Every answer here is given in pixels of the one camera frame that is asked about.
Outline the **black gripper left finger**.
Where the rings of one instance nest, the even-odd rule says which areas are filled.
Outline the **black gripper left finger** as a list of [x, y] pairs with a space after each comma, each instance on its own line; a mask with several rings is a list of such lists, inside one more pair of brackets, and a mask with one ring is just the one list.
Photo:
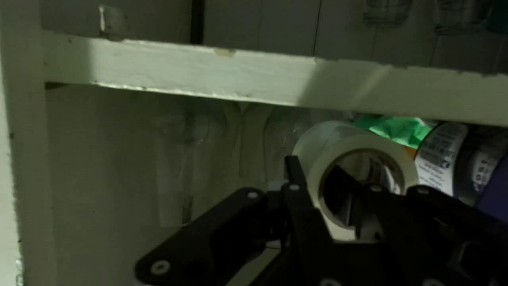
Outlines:
[[331, 239], [295, 155], [285, 158], [285, 173], [280, 189], [241, 187], [164, 238], [136, 260], [134, 278], [147, 286], [225, 286], [276, 241], [280, 252], [255, 286], [323, 286], [333, 279]]

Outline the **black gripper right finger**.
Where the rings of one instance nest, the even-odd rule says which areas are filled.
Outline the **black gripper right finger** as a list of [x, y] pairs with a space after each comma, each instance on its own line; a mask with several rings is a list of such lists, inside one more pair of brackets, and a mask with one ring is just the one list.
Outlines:
[[404, 286], [508, 286], [506, 225], [428, 185], [372, 190], [339, 166], [331, 189], [353, 241], [377, 243]]

